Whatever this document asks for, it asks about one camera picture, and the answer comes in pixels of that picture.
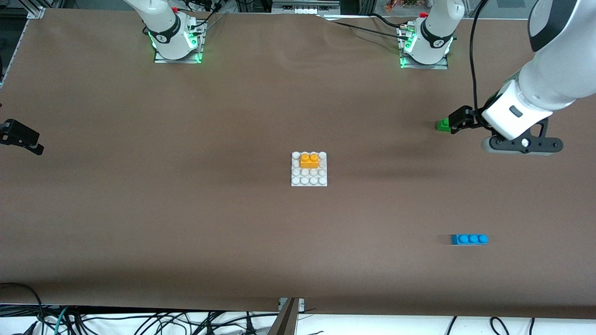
orange lego brick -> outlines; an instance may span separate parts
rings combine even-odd
[[[318,169],[319,155],[317,154],[302,154],[300,156],[300,167],[302,169]]]

black bracket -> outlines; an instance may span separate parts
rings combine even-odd
[[[38,143],[38,139],[38,132],[14,119],[8,119],[0,124],[0,144],[16,145],[41,155],[44,147]]]
[[[485,126],[485,124],[486,121],[482,119],[480,113],[470,106],[461,106],[458,110],[449,115],[449,127],[451,128],[452,134],[455,134],[462,129],[480,128]]]
[[[461,106],[458,110],[449,115],[449,127],[451,133],[455,134],[462,129],[474,129],[483,127],[492,134],[489,139],[489,146],[496,151],[518,151],[522,154],[529,153],[558,153],[563,149],[563,141],[556,137],[547,137],[548,118],[536,122],[541,126],[538,136],[532,135],[530,129],[527,129],[519,137],[511,141],[504,138],[494,130],[488,122],[482,117],[484,112],[499,96],[496,94],[490,97],[486,104],[474,110],[470,106]]]
[[[532,135],[527,129],[519,137],[509,141],[501,135],[494,135],[489,139],[491,148],[498,151],[519,151],[523,154],[545,153],[554,154],[563,149],[563,142],[556,137],[546,137],[548,118],[536,122],[541,126],[538,136]]]

white lego baseplate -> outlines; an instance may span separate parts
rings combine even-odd
[[[302,169],[300,167],[300,156],[302,154],[316,154],[319,159],[319,167],[315,169]],[[321,152],[299,152],[292,153],[291,167],[291,185],[292,186],[327,186],[327,153]]]

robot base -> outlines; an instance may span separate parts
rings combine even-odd
[[[396,29],[398,36],[406,36],[412,38],[412,34],[415,31],[414,21],[409,21],[407,24],[402,24],[400,28]],[[407,54],[404,49],[406,44],[410,41],[400,39],[398,42],[399,47],[399,66],[402,69],[430,69],[430,70],[447,70],[447,56],[443,56],[438,63],[435,64],[422,64],[415,61],[412,56]]]
[[[203,49],[205,47],[205,35],[207,32],[207,23],[203,23],[200,27],[197,27],[195,30],[191,31],[191,33],[198,34],[192,38],[192,41],[196,41],[198,47],[192,50],[188,55],[177,59],[171,60],[167,59],[164,56],[160,55],[157,50],[155,51],[155,56],[153,58],[154,63],[167,63],[167,64],[200,64],[203,62]]]

brown table surface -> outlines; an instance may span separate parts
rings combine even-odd
[[[64,305],[596,316],[596,99],[551,118],[551,157],[433,130],[472,101],[470,26],[449,70],[412,70],[391,38],[226,15],[203,64],[170,65],[135,12],[48,10],[0,91],[46,147],[0,148],[0,279]],[[532,52],[526,21],[476,33],[483,103]],[[328,187],[290,186],[303,150]],[[490,242],[449,245],[464,233]]]

